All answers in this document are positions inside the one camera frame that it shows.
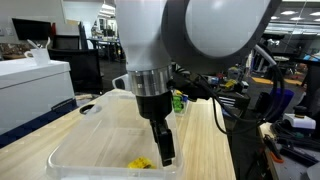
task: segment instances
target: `wooden tabletop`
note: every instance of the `wooden tabletop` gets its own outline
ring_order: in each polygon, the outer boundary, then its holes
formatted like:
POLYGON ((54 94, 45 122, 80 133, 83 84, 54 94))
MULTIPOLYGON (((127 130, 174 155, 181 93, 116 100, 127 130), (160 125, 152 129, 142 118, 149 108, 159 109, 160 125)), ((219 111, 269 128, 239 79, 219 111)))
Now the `wooden tabletop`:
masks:
MULTIPOLYGON (((48 156, 83 116, 76 109, 0 149, 0 179, 49 179, 48 156)), ((176 118, 184 157, 182 179, 236 179, 227 136, 214 123, 212 100, 190 102, 186 114, 176 118)), ((221 109, 218 121, 224 127, 221 109)))

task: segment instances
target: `white box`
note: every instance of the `white box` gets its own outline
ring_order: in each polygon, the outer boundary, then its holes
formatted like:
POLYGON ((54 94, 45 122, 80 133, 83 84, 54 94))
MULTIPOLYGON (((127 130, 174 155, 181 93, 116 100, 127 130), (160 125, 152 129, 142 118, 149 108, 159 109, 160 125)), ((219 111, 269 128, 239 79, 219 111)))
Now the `white box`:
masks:
POLYGON ((130 92, 107 92, 49 156, 47 174, 54 179, 176 180, 183 174, 174 111, 167 117, 175 158, 162 166, 150 120, 139 115, 130 92), (156 169, 130 169, 146 157, 156 169))
POLYGON ((67 62, 37 66, 33 58, 0 62, 0 135, 74 98, 67 62))

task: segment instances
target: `white counter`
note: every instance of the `white counter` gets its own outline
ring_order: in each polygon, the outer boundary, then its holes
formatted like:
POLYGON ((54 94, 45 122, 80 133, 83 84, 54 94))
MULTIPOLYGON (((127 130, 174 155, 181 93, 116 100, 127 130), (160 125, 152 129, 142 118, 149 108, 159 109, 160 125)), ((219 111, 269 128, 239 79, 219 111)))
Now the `white counter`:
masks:
POLYGON ((67 62, 0 61, 0 135, 74 98, 67 62))

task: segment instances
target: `desk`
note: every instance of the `desk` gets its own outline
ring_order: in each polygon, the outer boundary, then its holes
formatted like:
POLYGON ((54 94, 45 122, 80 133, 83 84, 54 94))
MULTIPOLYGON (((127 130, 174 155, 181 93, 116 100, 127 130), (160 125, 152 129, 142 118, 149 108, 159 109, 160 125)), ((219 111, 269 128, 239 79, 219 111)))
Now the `desk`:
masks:
MULTIPOLYGON (((270 123, 263 124, 259 127, 259 133, 260 136, 263 137, 265 134, 269 134, 272 138, 274 138, 274 134, 270 130, 270 123)), ((314 151, 309 151, 309 150, 304 150, 304 152, 315 156, 317 159, 320 157, 319 152, 314 152, 314 151)), ((268 164, 269 168, 272 174, 272 177, 274 180, 277 179, 292 179, 292 180, 308 180, 309 178, 307 177, 307 168, 299 163, 296 163, 295 161, 287 158, 286 156, 282 156, 284 159, 284 163, 276 163, 272 160, 271 156, 269 155, 269 150, 266 149, 266 157, 268 159, 268 164)))
POLYGON ((88 38, 94 49, 97 49, 98 43, 99 42, 104 42, 104 43, 118 43, 116 40, 103 40, 103 39, 98 39, 98 38, 88 38))
POLYGON ((224 105, 231 108, 239 109, 239 117, 244 118, 248 105, 250 103, 250 96, 248 94, 239 94, 236 92, 218 92, 218 97, 224 105))
POLYGON ((289 61, 289 58, 284 56, 274 56, 274 60, 277 62, 286 62, 289 61))
MULTIPOLYGON (((49 154, 82 117, 77 109, 0 149, 0 179, 48 179, 49 154)), ((227 136, 214 123, 212 101, 190 102, 186 114, 176 118, 184 157, 182 179, 236 179, 227 136)), ((218 118, 224 127, 221 109, 218 118)))

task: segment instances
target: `monitor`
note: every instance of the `monitor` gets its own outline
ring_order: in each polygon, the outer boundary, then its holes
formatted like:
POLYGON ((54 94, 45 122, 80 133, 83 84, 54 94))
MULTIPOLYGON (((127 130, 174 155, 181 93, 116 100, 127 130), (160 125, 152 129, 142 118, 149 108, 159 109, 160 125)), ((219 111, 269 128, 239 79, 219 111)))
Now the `monitor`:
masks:
POLYGON ((51 23, 12 18, 19 40, 47 40, 51 34, 51 23))

